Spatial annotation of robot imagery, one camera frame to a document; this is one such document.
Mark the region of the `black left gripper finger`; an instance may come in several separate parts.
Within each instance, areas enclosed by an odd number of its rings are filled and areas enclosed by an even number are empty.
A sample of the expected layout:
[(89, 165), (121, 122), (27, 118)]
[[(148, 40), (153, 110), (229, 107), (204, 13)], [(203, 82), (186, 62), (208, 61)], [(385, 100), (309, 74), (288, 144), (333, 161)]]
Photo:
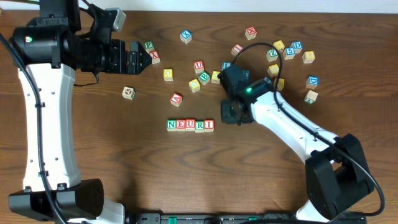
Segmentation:
[(137, 45), (137, 47), (136, 47), (137, 55), (140, 58), (147, 58), (149, 56), (149, 54), (146, 52), (144, 46), (138, 41), (136, 42), (136, 45)]
[(140, 74), (152, 64), (152, 57), (146, 51), (139, 52), (137, 54), (137, 74)]

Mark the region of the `red i block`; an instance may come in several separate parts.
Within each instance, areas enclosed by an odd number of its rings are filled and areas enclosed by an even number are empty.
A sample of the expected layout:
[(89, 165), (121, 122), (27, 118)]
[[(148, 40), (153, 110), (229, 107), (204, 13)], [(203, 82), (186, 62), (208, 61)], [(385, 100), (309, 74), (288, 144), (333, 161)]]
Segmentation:
[(231, 54), (235, 57), (238, 53), (242, 52), (244, 47), (240, 44), (235, 44), (231, 49)]
[(213, 132), (215, 129), (215, 122), (213, 119), (204, 120), (205, 132)]

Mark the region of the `green R wooden block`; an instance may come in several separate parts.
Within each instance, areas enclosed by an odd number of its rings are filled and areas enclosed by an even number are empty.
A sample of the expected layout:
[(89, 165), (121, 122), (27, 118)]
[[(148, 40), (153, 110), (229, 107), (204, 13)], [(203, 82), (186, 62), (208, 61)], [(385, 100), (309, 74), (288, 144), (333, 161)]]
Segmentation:
[(195, 121), (195, 132), (196, 133), (204, 133), (205, 132), (205, 122), (204, 121)]

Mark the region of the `red u block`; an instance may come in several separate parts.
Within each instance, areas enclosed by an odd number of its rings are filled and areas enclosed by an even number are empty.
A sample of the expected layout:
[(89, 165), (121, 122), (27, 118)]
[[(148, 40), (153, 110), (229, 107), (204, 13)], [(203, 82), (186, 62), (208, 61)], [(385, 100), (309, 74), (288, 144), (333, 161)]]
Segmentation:
[(194, 119), (186, 119), (185, 120), (185, 130), (186, 131), (194, 131), (196, 126), (196, 121)]
[(205, 71), (205, 66), (202, 60), (194, 61), (193, 66), (196, 74), (203, 73)]

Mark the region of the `red E wooden block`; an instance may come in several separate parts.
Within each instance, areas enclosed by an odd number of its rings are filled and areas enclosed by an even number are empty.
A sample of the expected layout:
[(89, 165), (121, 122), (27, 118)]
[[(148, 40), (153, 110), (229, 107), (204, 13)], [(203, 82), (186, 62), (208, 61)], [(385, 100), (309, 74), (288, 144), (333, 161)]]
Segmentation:
[(184, 119), (177, 119), (176, 120), (176, 130), (177, 131), (186, 131), (186, 125)]

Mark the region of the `yellow block mid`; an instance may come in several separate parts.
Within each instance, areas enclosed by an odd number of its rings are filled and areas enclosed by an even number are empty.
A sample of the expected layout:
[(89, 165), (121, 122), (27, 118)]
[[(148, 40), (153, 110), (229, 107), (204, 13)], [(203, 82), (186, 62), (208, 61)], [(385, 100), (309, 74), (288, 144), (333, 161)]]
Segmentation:
[(278, 76), (278, 73), (279, 73), (278, 64), (273, 64), (273, 65), (269, 66), (269, 68), (267, 69), (267, 72), (271, 78)]

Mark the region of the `green N wooden block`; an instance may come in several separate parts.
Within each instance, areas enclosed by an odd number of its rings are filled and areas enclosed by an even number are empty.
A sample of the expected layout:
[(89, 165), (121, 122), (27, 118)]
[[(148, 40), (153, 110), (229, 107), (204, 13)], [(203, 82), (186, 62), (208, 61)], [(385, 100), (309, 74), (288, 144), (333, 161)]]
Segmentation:
[(167, 131), (176, 131), (177, 130), (177, 121), (174, 119), (167, 120)]

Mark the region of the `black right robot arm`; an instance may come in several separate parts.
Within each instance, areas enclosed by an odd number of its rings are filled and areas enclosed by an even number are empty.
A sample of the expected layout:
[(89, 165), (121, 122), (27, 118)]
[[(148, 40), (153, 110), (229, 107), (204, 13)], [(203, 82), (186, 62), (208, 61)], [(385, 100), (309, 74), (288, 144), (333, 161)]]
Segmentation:
[(294, 218), (323, 223), (339, 215), (342, 222), (356, 219), (346, 214), (347, 209), (374, 191), (360, 141), (311, 122), (273, 90), (269, 78), (252, 82), (237, 65), (224, 69), (218, 78), (228, 95), (221, 102), (222, 122), (255, 121), (265, 126), (305, 164), (308, 201)]

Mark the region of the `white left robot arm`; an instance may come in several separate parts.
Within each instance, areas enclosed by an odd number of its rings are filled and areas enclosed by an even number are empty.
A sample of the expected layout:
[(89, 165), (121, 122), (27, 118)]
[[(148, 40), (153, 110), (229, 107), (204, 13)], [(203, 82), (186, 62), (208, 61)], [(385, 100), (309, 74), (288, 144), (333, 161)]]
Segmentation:
[(4, 46), (18, 66), (25, 99), (28, 156), (12, 212), (39, 222), (134, 223), (135, 216), (104, 196), (99, 179), (81, 178), (75, 157), (72, 93), (76, 71), (138, 75), (152, 63), (138, 41), (113, 39), (124, 25), (119, 8), (87, 4), (93, 18), (81, 33), (78, 1), (40, 1), (40, 15), (14, 30)]

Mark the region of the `green F wooden block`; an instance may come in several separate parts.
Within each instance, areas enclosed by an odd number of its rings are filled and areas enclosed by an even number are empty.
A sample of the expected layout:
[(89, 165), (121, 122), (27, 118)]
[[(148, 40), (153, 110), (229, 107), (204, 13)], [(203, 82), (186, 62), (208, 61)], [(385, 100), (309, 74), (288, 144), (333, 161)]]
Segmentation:
[(155, 47), (153, 41), (144, 42), (144, 48), (148, 53), (154, 51)]

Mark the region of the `red X wooden block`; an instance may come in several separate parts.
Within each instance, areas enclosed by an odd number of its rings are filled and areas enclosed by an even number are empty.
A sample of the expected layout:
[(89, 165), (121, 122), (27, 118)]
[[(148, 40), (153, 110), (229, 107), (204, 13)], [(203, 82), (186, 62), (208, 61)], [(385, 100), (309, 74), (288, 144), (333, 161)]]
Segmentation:
[(160, 63), (160, 55), (157, 50), (151, 51), (149, 54), (152, 58), (152, 64)]

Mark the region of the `yellow O wooden block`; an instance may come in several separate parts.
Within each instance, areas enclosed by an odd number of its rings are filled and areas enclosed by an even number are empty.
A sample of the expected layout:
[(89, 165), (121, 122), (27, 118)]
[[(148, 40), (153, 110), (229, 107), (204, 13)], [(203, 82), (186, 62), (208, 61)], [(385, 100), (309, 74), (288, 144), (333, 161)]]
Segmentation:
[(174, 80), (174, 78), (173, 78), (173, 70), (171, 68), (164, 69), (163, 77), (164, 77), (164, 80), (167, 81), (167, 82), (173, 81)]

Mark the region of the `soccer ball O wooden block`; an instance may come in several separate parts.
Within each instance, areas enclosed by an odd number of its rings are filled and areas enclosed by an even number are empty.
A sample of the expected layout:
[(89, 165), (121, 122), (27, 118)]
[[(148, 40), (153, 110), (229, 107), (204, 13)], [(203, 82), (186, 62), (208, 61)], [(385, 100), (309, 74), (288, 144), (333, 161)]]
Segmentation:
[(133, 99), (134, 99), (134, 96), (135, 96), (135, 93), (136, 93), (136, 92), (135, 92), (135, 89), (134, 89), (134, 88), (125, 86), (124, 89), (123, 89), (123, 92), (122, 92), (122, 96), (123, 96), (125, 99), (133, 100)]

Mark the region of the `yellow block beside B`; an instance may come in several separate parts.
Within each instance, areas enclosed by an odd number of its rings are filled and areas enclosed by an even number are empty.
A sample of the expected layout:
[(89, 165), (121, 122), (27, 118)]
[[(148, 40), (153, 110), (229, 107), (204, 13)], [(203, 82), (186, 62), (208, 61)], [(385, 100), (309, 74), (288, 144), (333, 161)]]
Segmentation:
[(218, 78), (219, 74), (220, 74), (220, 71), (214, 70), (212, 72), (212, 75), (211, 75), (211, 82), (212, 83), (220, 83), (220, 79)]

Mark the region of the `blue T wooden block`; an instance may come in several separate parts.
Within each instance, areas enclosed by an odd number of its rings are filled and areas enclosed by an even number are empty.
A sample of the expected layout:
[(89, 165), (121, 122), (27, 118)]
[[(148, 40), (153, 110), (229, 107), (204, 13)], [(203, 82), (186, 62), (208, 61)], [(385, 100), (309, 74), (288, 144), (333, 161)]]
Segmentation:
[(243, 70), (243, 75), (244, 75), (247, 79), (250, 79), (250, 71), (249, 71), (249, 70)]

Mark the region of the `green B wooden block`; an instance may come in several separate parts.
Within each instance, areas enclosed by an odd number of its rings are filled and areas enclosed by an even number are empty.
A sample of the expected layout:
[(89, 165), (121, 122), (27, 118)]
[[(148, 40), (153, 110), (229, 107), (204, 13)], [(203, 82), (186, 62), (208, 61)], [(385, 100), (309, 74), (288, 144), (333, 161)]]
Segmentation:
[(198, 81), (202, 84), (202, 85), (207, 85), (210, 81), (211, 77), (210, 75), (204, 71), (201, 74), (199, 74), (198, 76)]

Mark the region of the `blue X wooden block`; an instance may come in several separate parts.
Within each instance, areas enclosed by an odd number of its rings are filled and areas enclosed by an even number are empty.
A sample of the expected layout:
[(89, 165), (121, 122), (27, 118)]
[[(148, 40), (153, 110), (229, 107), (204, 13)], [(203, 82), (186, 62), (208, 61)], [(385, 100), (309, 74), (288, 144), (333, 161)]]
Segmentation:
[(180, 34), (180, 39), (185, 44), (188, 44), (192, 40), (192, 33), (189, 30), (184, 30)]

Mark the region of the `yellow acorn wooden block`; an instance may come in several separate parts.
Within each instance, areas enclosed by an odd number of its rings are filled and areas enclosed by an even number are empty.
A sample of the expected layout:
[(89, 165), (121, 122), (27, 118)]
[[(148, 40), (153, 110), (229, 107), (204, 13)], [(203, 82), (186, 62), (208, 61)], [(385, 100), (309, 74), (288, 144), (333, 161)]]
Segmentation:
[(193, 93), (195, 93), (201, 89), (200, 82), (197, 79), (193, 79), (193, 80), (189, 81), (188, 85)]

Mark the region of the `blue 2 wooden block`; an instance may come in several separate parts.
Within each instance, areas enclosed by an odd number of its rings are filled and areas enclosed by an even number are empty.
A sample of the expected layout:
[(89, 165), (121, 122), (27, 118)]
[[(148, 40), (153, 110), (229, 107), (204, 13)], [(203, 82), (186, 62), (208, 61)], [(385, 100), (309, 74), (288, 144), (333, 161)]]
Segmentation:
[(272, 85), (272, 80), (271, 80), (270, 78), (265, 77), (265, 78), (264, 78), (264, 81), (265, 81), (266, 83), (268, 83), (269, 85)]

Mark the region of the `blue L wooden block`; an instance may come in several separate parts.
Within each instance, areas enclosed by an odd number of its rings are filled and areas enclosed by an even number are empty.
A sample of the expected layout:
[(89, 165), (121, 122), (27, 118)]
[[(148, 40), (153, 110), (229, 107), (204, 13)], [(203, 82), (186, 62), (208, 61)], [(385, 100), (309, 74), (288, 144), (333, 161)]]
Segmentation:
[(227, 69), (228, 67), (230, 67), (231, 66), (231, 62), (223, 62), (222, 63), (222, 70), (225, 70), (225, 69)]

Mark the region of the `red A wooden block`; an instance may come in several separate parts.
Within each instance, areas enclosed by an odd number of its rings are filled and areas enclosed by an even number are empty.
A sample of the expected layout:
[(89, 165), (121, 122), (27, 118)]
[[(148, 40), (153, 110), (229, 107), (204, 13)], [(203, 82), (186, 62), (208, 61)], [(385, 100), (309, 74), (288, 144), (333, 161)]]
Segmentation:
[(176, 107), (179, 107), (183, 101), (182, 95), (174, 93), (170, 98), (170, 103)]

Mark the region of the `yellow hammer wooden block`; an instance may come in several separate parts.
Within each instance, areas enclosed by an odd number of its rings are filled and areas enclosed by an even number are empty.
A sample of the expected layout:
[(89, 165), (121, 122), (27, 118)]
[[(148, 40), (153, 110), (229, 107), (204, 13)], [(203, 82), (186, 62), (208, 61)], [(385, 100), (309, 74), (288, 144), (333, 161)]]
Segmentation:
[(283, 78), (278, 79), (278, 82), (277, 82), (277, 90), (278, 90), (278, 91), (283, 90), (284, 85), (285, 85), (285, 80), (284, 80)]

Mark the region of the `green Z wooden block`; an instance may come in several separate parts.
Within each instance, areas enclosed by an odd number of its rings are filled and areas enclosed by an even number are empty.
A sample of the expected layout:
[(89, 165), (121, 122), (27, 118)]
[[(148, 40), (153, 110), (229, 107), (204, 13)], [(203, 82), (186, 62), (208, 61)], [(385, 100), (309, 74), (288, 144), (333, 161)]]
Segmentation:
[(279, 57), (278, 51), (274, 49), (270, 49), (266, 53), (266, 58), (268, 62), (276, 61)]

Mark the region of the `green white Z block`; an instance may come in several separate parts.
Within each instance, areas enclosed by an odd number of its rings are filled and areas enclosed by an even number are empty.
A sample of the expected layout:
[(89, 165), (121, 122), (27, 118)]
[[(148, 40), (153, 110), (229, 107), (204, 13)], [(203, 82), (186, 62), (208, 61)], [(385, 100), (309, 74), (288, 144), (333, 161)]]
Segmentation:
[(314, 104), (314, 102), (316, 102), (317, 97), (318, 97), (317, 92), (309, 90), (307, 92), (307, 94), (305, 95), (304, 102), (312, 105), (312, 104)]

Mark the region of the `blue 5 wooden block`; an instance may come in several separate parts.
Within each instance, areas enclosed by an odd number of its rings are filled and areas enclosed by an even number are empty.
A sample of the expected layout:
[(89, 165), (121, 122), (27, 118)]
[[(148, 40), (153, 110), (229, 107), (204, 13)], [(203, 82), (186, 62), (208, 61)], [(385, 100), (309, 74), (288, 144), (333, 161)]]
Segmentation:
[(291, 60), (295, 57), (295, 50), (293, 47), (286, 47), (283, 52), (284, 60)]

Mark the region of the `red block far back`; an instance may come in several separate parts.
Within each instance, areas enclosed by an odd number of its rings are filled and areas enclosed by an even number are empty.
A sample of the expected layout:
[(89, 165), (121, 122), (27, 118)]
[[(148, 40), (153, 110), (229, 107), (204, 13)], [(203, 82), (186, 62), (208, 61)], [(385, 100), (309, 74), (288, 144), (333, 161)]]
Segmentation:
[(257, 29), (255, 27), (248, 27), (245, 30), (245, 36), (247, 40), (254, 39), (257, 36)]

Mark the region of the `yellow block behind Z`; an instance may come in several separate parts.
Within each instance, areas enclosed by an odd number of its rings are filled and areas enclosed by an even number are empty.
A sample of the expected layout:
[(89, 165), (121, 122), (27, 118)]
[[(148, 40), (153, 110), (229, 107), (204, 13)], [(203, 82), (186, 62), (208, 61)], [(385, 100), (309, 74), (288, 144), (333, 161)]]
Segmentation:
[(285, 49), (285, 45), (283, 43), (283, 41), (278, 40), (276, 42), (273, 43), (273, 46), (280, 52), (282, 53)]

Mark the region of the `blue D block right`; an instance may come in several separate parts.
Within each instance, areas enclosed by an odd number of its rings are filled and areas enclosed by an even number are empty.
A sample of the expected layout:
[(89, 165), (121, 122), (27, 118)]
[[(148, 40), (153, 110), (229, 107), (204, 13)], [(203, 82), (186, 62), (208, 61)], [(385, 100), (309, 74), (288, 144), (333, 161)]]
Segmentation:
[(308, 89), (316, 89), (319, 84), (319, 78), (316, 76), (309, 76), (306, 81), (306, 88)]

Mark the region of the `blue d block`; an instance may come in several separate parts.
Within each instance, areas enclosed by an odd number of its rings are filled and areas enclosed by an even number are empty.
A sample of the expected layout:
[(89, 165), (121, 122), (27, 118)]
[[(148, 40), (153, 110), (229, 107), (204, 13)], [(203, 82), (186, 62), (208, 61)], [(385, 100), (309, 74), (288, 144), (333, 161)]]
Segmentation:
[(316, 89), (319, 84), (319, 78), (316, 76), (309, 76), (306, 81), (306, 88), (308, 89)]
[(302, 49), (303, 49), (302, 42), (298, 41), (298, 40), (297, 41), (293, 41), (290, 46), (294, 49), (294, 52), (296, 54), (299, 54), (302, 51)]

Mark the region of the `blue D block upper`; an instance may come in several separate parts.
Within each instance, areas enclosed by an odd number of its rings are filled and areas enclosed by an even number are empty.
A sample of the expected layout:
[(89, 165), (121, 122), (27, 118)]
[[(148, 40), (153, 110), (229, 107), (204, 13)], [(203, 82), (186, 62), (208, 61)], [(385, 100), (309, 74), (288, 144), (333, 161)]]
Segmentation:
[(297, 41), (293, 41), (290, 46), (294, 49), (294, 52), (296, 54), (299, 54), (302, 51), (302, 49), (303, 49), (302, 42), (298, 41), (298, 40)]

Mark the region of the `yellow 8 wooden block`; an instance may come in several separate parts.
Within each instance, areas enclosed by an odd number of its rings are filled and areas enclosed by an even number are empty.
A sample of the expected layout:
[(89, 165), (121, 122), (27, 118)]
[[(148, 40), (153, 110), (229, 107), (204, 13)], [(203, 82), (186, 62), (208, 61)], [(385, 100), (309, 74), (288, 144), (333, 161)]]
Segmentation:
[(302, 55), (302, 60), (304, 64), (312, 63), (315, 60), (315, 52), (305, 51)]

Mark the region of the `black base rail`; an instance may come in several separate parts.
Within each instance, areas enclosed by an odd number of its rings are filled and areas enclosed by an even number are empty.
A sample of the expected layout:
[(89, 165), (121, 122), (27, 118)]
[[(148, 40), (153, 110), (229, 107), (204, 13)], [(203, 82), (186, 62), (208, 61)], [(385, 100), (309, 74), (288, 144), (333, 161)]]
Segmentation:
[(127, 213), (127, 224), (296, 224), (320, 223), (318, 221), (298, 220), (291, 214), (269, 213), (262, 215), (232, 214), (160, 214)]

